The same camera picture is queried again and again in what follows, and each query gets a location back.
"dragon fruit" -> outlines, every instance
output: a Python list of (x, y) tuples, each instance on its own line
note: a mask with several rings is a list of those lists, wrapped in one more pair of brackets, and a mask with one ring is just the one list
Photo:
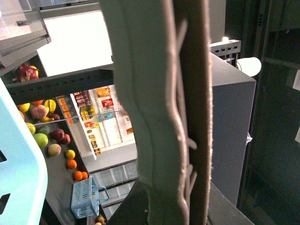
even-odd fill
[(38, 69), (35, 66), (29, 66), (24, 63), (15, 71), (15, 78), (13, 81), (29, 81), (38, 79)]

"gray box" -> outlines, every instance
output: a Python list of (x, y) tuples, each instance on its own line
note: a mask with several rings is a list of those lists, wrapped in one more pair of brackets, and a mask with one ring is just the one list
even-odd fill
[(236, 205), (255, 79), (213, 54), (212, 61), (212, 182), (233, 205)]

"light bulb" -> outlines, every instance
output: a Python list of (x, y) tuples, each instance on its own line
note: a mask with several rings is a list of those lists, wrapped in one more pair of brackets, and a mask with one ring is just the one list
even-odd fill
[(223, 37), (222, 42), (229, 42), (229, 38), (228, 37)]
[(261, 62), (256, 57), (238, 59), (237, 66), (240, 71), (248, 76), (257, 75), (262, 68)]

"basket handle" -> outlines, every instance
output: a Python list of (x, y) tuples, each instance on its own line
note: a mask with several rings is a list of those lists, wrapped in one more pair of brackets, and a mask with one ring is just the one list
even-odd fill
[(109, 200), (109, 195), (108, 195), (108, 192), (107, 192), (106, 187), (103, 187), (103, 186), (95, 186), (95, 187), (93, 188), (93, 190), (98, 190), (98, 191), (101, 190), (101, 189), (103, 189), (103, 190), (105, 191), (105, 193), (106, 193), (106, 195), (107, 195), (107, 198), (98, 198), (98, 199), (96, 199), (97, 201), (99, 201), (100, 204), (105, 203), (105, 202), (107, 202), (107, 201)]

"blue plastic basket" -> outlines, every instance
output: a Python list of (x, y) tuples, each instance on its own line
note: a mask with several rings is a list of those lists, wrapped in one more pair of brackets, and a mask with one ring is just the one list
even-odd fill
[(48, 174), (44, 156), (0, 79), (1, 225), (38, 225)]
[[(108, 198), (99, 199), (99, 190), (103, 189)], [(105, 187), (97, 186), (93, 176), (73, 185), (71, 210), (77, 219), (98, 216), (99, 205), (109, 200)]]

